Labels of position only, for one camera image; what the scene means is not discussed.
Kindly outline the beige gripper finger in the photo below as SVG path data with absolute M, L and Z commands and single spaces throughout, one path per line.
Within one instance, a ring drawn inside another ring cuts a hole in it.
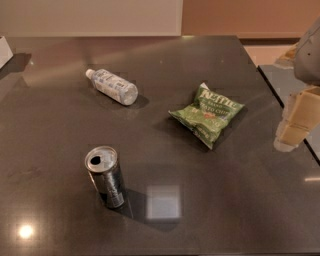
M 320 88 L 308 86 L 289 96 L 283 117 L 307 127 L 310 131 L 320 123 Z
M 282 120 L 276 130 L 274 147 L 280 152 L 291 152 L 309 135 L 310 130 L 295 122 Z

